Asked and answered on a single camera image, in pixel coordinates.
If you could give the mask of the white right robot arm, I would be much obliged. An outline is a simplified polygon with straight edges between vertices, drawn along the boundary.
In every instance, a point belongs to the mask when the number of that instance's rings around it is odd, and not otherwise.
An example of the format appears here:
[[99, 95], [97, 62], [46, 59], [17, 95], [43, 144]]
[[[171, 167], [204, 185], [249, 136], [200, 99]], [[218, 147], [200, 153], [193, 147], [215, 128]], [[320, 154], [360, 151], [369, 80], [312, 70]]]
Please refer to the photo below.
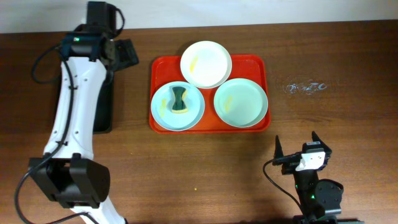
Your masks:
[[275, 151], [272, 160], [266, 164], [281, 166], [283, 175], [292, 175], [301, 215], [293, 217], [294, 223], [361, 223], [358, 219], [338, 219], [342, 213], [344, 187], [330, 179], [320, 179], [318, 172], [323, 170], [331, 157], [332, 150], [312, 132], [312, 141], [305, 142], [302, 150], [285, 155], [279, 137], [275, 137]]

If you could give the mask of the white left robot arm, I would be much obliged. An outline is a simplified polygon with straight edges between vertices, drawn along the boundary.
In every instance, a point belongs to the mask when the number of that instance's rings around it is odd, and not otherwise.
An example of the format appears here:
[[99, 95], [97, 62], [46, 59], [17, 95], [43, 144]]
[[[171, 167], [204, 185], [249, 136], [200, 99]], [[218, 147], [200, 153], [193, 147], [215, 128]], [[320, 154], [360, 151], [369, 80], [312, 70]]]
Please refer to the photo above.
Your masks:
[[121, 10], [100, 1], [87, 5], [86, 22], [53, 46], [62, 61], [62, 82], [50, 139], [26, 176], [45, 196], [86, 223], [124, 223], [109, 198], [110, 173], [93, 159], [98, 99], [113, 88], [117, 71], [138, 63], [129, 39], [116, 25]]

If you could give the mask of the cream white plate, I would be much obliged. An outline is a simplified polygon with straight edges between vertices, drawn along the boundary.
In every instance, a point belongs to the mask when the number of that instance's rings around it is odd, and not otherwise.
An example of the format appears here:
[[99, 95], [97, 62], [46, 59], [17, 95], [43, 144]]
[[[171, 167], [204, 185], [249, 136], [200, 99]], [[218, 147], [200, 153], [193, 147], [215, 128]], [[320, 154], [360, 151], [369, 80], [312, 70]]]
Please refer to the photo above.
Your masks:
[[208, 40], [190, 45], [180, 60], [184, 79], [202, 89], [220, 86], [231, 75], [232, 67], [229, 52], [219, 43]]

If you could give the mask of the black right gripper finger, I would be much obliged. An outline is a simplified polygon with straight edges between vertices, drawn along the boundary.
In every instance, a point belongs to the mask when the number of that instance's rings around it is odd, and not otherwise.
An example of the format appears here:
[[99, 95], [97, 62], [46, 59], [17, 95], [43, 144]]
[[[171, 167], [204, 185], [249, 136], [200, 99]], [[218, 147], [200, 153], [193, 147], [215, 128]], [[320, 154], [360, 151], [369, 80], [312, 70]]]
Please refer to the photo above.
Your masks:
[[327, 156], [330, 156], [332, 150], [319, 138], [315, 131], [312, 131], [312, 140], [313, 142], [319, 142], [321, 147], [324, 149], [324, 152]]
[[280, 159], [284, 156], [282, 146], [279, 140], [279, 136], [275, 136], [275, 151], [274, 151], [274, 159]]

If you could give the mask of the green yellow sponge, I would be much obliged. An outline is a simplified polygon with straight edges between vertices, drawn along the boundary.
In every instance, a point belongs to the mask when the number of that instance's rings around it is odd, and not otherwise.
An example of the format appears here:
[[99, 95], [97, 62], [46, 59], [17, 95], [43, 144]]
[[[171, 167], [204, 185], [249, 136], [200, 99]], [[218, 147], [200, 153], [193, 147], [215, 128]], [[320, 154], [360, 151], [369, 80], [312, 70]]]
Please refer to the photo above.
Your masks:
[[172, 106], [172, 113], [186, 113], [188, 108], [184, 102], [184, 98], [187, 94], [187, 90], [182, 86], [176, 86], [172, 88], [172, 91], [175, 97], [175, 101]]

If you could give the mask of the light blue plate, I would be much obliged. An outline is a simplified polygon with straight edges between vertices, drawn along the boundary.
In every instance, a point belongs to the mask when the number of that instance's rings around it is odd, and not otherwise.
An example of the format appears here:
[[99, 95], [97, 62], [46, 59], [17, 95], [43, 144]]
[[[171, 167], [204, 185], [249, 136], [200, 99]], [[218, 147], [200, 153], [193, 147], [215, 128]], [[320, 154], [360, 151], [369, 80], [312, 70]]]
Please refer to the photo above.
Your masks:
[[[172, 113], [175, 101], [173, 87], [182, 86], [187, 90], [184, 102], [186, 113]], [[155, 122], [168, 131], [185, 131], [194, 127], [203, 117], [205, 101], [200, 90], [187, 82], [169, 82], [162, 85], [153, 95], [150, 112]]]

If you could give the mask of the light green plate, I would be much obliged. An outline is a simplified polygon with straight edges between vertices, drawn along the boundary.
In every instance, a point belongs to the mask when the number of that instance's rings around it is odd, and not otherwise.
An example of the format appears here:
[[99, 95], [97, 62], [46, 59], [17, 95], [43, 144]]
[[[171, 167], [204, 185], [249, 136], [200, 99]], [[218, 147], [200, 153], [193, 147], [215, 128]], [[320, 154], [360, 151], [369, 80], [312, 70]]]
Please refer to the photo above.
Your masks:
[[266, 117], [269, 101], [265, 90], [256, 82], [234, 78], [216, 90], [213, 106], [224, 123], [235, 128], [248, 128]]

